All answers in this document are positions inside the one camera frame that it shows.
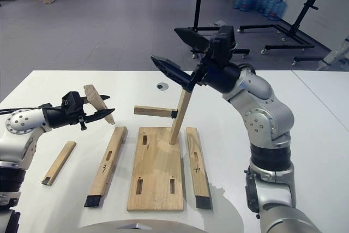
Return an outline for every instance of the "wooden peg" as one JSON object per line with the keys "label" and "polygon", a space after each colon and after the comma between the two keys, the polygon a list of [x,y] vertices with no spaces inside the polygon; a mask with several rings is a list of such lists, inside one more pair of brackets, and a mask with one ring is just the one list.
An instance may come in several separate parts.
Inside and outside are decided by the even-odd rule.
{"label": "wooden peg", "polygon": [[[100,97],[98,91],[94,88],[93,85],[85,85],[84,87],[85,95],[87,97],[88,102],[94,106],[97,110],[108,109],[103,99]],[[104,119],[109,123],[114,125],[115,121],[111,114],[104,117]]]}
{"label": "wooden peg", "polygon": [[52,166],[46,173],[42,184],[50,186],[55,181],[58,173],[62,169],[64,163],[67,161],[68,157],[70,156],[71,152],[73,151],[74,147],[76,146],[76,143],[73,141],[68,141],[65,146],[62,148],[59,155],[56,157],[56,160],[53,162]]}
{"label": "wooden peg", "polygon": [[203,156],[201,153],[200,139],[196,128],[186,128],[186,142],[190,156],[190,170],[197,208],[211,209],[209,185]]}
{"label": "wooden peg", "polygon": [[173,120],[171,134],[170,134],[170,144],[173,145],[176,143],[178,138],[178,133],[180,127],[182,126],[183,119],[185,116],[186,109],[188,108],[188,104],[190,101],[191,93],[186,90],[182,90],[180,95],[179,103],[178,103],[178,113],[177,118]]}
{"label": "wooden peg", "polygon": [[100,199],[105,194],[105,190],[112,175],[112,170],[119,155],[126,131],[126,127],[115,128],[99,165],[91,190],[86,198],[85,207],[99,206]]}
{"label": "wooden peg", "polygon": [[164,109],[162,107],[135,106],[134,114],[176,118],[177,117],[177,110],[176,109]]}

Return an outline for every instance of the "black metal frame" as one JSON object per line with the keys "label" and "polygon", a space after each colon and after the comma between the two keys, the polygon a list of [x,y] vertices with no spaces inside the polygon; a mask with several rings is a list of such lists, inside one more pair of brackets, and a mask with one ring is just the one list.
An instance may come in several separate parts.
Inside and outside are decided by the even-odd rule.
{"label": "black metal frame", "polygon": [[299,25],[301,21],[303,20],[305,14],[308,12],[309,8],[313,8],[315,10],[318,10],[318,7],[314,6],[315,0],[307,0],[306,3],[304,3],[304,7],[302,11],[299,13],[295,23],[291,26],[289,30],[287,30],[285,27],[281,25],[251,25],[251,26],[240,26],[238,29],[238,32],[243,33],[245,29],[255,29],[255,28],[275,28],[278,31],[285,34],[285,36],[292,38],[295,42],[298,44],[296,45],[265,45],[264,50],[261,51],[261,53],[265,53],[267,50],[271,49],[312,49],[315,47],[315,45],[309,43],[305,39],[301,38],[297,35],[297,31],[299,28]]}
{"label": "black metal frame", "polygon": [[[189,29],[192,29],[193,31],[218,31],[220,27],[199,27],[198,26],[198,17],[200,15],[200,7],[201,7],[201,0],[196,0],[196,7],[195,7],[195,17],[194,17],[194,27],[188,27]],[[250,53],[249,49],[235,49],[235,54],[243,54],[243,58],[247,56]]]}

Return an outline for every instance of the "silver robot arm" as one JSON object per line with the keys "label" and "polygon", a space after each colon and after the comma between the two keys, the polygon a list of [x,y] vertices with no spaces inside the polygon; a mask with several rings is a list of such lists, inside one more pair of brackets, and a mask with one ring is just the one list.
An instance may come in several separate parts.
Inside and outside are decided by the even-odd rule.
{"label": "silver robot arm", "polygon": [[261,232],[320,232],[296,209],[294,167],[290,161],[292,111],[263,78],[242,70],[223,98],[240,113],[251,142],[246,171],[249,208],[261,219]]}
{"label": "silver robot arm", "polygon": [[106,109],[87,116],[83,105],[86,97],[78,92],[69,92],[62,98],[61,106],[45,104],[35,109],[0,110],[1,115],[10,112],[5,122],[5,133],[0,139],[0,233],[16,233],[19,212],[10,208],[17,205],[20,187],[25,178],[37,149],[41,135],[66,125],[80,124],[100,120],[114,109]]}
{"label": "silver robot arm", "polygon": [[178,66],[152,56],[155,65],[183,89],[208,85],[223,94],[241,114],[251,142],[246,173],[248,208],[261,219],[262,233],[319,233],[317,227],[296,209],[294,167],[291,162],[292,111],[274,95],[270,84],[246,63],[231,63],[236,42],[232,26],[221,26],[210,40],[188,28],[174,31],[200,63],[191,75]]}

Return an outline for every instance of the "gray floor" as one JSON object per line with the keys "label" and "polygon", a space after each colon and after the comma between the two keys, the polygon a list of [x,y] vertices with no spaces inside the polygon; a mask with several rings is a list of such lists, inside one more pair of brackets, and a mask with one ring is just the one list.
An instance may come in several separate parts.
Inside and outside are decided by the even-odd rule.
{"label": "gray floor", "polygon": [[[173,29],[192,26],[196,0],[2,1],[0,7],[0,100],[32,70],[156,70],[155,54],[185,70],[197,61]],[[232,0],[202,0],[200,25],[223,20],[240,25],[270,23],[256,12],[232,8]],[[321,47],[275,50],[260,55],[265,44],[287,44],[273,29],[236,33],[239,48],[256,69],[314,70],[317,63],[291,67],[295,55],[325,55]]]}

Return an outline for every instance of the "white wall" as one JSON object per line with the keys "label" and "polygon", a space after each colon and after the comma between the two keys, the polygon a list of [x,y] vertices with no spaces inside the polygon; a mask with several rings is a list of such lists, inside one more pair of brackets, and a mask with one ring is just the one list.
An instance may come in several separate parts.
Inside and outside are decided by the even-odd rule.
{"label": "white wall", "polygon": [[[306,0],[285,1],[282,19],[293,24]],[[349,0],[316,0],[314,6],[319,10],[309,9],[299,29],[329,49],[337,49],[349,34]]]}

